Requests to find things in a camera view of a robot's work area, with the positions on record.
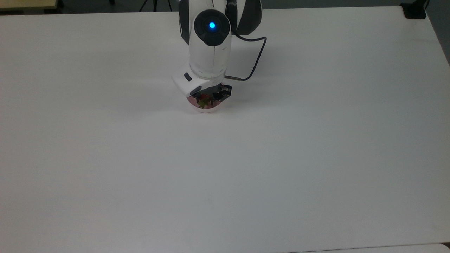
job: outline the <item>white table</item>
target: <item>white table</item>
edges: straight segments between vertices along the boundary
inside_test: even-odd
[[[265,10],[215,114],[177,13],[0,17],[0,251],[450,241],[450,68],[401,7]],[[260,44],[235,41],[229,75]]]

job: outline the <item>black cable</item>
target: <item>black cable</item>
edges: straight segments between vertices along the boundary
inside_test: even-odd
[[[147,0],[144,1],[144,4],[142,5],[141,9],[139,10],[139,12],[142,11],[142,9],[144,8],[145,4],[147,3]]]
[[[267,37],[264,36],[264,37],[257,38],[257,39],[246,39],[244,37],[241,37],[239,34],[237,34],[236,31],[232,31],[232,32],[234,33],[234,35],[236,35],[236,37],[238,37],[239,39],[241,39],[243,41],[255,42],[255,41],[264,40],[264,43],[262,43],[262,46],[261,46],[261,50],[259,51],[258,58],[256,59],[255,66],[253,66],[252,72],[250,73],[250,75],[247,78],[242,79],[240,77],[225,76],[226,79],[231,79],[231,80],[236,80],[236,81],[247,81],[248,79],[250,79],[252,77],[253,73],[255,72],[256,66],[258,65],[259,58],[261,57],[264,46],[266,45]]]

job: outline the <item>white robotic arm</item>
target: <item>white robotic arm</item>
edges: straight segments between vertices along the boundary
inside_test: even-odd
[[[239,30],[241,35],[248,35],[256,29],[261,22],[261,2],[181,0],[179,14],[181,37],[189,44],[190,57],[172,79],[188,100],[194,97],[200,104],[207,95],[212,106],[214,101],[221,102],[231,95],[231,87],[222,84],[231,34]]]

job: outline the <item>gray floor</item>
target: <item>gray floor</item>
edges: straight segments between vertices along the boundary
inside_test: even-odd
[[[177,0],[169,0],[172,10],[178,10]],[[402,2],[414,0],[261,0],[264,9],[321,8],[353,6],[398,6]],[[108,0],[63,0],[63,14],[137,12],[144,0],[116,0],[110,5]],[[153,1],[148,0],[143,12],[153,11]],[[169,11],[168,0],[159,0],[157,11]],[[427,9],[431,23],[450,64],[450,0],[430,0]],[[26,11],[25,14],[40,14],[42,11]]]

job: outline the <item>table surface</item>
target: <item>table surface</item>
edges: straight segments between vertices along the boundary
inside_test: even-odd
[[[171,81],[177,13],[0,24],[1,252],[450,241],[450,67],[428,18],[264,10],[256,72],[214,114]],[[260,44],[232,47],[243,77]]]
[[[56,2],[57,0],[0,0],[0,9],[54,9]]]

